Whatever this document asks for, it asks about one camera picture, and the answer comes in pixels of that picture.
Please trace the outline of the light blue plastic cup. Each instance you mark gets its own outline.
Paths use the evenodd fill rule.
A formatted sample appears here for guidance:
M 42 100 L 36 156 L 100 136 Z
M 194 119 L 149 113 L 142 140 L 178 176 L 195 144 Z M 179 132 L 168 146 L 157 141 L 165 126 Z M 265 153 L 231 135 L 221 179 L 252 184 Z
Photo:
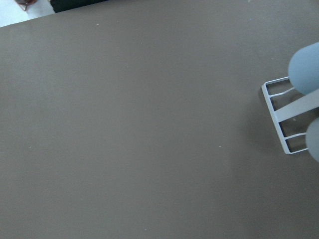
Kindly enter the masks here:
M 298 50 L 291 58 L 288 76 L 294 88 L 307 95 L 319 88 L 319 43 Z

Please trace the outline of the grey plastic cup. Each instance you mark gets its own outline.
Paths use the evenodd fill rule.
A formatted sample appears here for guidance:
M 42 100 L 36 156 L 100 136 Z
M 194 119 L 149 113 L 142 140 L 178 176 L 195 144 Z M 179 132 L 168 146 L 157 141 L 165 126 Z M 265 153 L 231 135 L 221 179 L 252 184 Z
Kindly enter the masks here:
M 309 125 L 306 132 L 306 146 L 309 154 L 319 162 L 319 119 L 315 119 Z

